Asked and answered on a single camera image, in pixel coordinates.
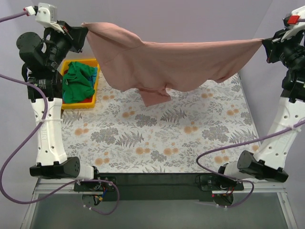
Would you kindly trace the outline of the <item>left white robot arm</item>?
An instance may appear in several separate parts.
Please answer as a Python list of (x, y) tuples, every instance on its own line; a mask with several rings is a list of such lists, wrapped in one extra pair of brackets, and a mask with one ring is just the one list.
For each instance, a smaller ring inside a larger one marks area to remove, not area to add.
[(56, 23), (60, 31), (45, 27), (41, 38), (34, 32), (19, 36), (16, 46), (23, 60), (21, 75), (28, 83), (28, 98), (38, 129), (38, 154), (30, 175), (43, 179), (85, 179), (89, 190), (101, 187), (96, 168), (83, 165), (76, 156), (68, 157), (61, 134), (62, 75), (58, 67), (68, 52), (82, 52), (88, 30)]

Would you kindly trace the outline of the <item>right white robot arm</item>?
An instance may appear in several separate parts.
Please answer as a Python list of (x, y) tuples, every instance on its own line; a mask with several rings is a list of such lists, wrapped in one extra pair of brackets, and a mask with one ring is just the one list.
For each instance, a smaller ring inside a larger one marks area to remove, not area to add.
[(284, 183), (286, 157), (296, 136), (305, 123), (305, 31), (286, 37), (280, 30), (263, 40), (267, 62), (281, 62), (286, 68), (282, 81), (279, 107), (267, 136), (260, 139), (256, 153), (243, 151), (237, 162), (227, 163), (218, 170), (216, 185), (228, 189), (233, 179), (256, 178)]

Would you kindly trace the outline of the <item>pink mario t shirt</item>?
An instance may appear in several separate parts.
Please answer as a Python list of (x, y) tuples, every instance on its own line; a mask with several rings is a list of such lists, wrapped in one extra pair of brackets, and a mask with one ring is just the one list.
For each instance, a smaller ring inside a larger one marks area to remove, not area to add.
[(119, 91), (139, 90), (146, 106), (170, 101), (167, 89), (192, 91), (208, 80), (222, 83), (238, 73), (262, 45), (261, 39), (224, 42), (145, 42), (107, 22), (83, 23), (107, 83)]

